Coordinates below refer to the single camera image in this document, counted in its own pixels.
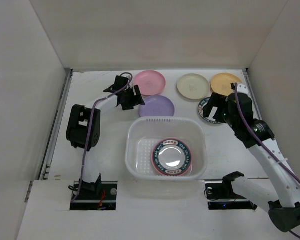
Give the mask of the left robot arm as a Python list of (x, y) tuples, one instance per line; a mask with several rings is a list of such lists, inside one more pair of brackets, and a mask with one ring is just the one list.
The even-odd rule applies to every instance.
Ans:
[(73, 148), (83, 149), (78, 184), (69, 187), (76, 197), (81, 192), (86, 192), (92, 198), (102, 194), (103, 186), (99, 182), (91, 180), (86, 183), (83, 180), (87, 153), (98, 144), (101, 137), (102, 114), (118, 106), (123, 111), (129, 111), (145, 105), (139, 86), (131, 86), (132, 80), (133, 75), (129, 72), (117, 75), (114, 84), (103, 91), (105, 96), (88, 105), (75, 104), (71, 108), (66, 139)]

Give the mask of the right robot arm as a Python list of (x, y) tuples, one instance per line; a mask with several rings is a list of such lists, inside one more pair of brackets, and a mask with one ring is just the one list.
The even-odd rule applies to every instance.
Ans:
[(223, 177), (217, 196), (242, 196), (268, 213), (275, 227), (283, 233), (300, 226), (300, 179), (293, 173), (279, 149), (275, 135), (268, 124), (254, 118), (253, 102), (245, 93), (224, 96), (213, 93), (203, 107), (203, 116), (225, 123), (234, 131), (246, 149), (257, 159), (275, 193), (248, 180), (235, 171)]

